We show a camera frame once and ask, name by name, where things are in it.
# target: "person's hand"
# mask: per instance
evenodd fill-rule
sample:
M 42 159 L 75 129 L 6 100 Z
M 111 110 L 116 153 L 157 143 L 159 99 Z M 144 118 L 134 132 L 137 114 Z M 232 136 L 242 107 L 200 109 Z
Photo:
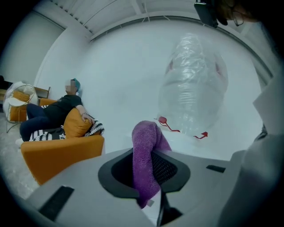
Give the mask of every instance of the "person's hand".
M 83 113 L 82 114 L 82 120 L 83 122 L 86 122 L 86 120 L 89 120 L 90 124 L 94 124 L 95 120 L 92 118 L 89 114 Z

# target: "red arrow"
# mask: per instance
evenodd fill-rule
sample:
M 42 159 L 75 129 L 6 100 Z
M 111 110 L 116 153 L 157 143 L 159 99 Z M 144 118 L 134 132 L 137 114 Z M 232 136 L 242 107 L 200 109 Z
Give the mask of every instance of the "red arrow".
M 203 138 L 205 138 L 205 137 L 208 137 L 208 132 L 204 132 L 204 133 L 201 133 L 201 135 L 203 135 L 203 137 L 201 137 L 201 138 L 198 138 L 197 136 L 194 136 L 194 137 L 196 137 L 197 139 L 203 139 Z

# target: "sofa armrest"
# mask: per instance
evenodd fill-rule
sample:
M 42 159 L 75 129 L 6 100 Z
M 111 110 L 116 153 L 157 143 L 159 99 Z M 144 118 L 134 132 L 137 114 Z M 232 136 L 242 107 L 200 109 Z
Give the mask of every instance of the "sofa armrest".
M 56 100 L 48 99 L 48 98 L 41 98 L 39 101 L 40 106 L 47 106 L 52 103 L 56 102 Z
M 39 184 L 70 165 L 102 154 L 104 138 L 100 135 L 53 141 L 29 141 L 21 146 L 23 157 Z

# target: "person's arm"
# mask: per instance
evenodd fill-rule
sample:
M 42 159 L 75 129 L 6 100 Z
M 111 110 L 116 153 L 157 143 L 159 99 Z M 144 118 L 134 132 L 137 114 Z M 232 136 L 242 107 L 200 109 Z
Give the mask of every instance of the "person's arm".
M 84 106 L 78 105 L 76 106 L 76 109 L 79 111 L 80 115 L 82 116 L 83 122 L 85 122 L 86 120 L 89 120 L 90 123 L 94 124 L 95 120 L 87 113 Z

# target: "white shoe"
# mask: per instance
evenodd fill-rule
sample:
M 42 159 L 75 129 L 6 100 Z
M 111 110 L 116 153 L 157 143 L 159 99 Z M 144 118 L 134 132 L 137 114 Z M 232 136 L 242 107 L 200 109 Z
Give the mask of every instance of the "white shoe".
M 16 145 L 18 145 L 18 147 L 20 148 L 23 142 L 24 142 L 24 141 L 23 141 L 22 138 L 17 139 L 17 140 L 16 140 Z

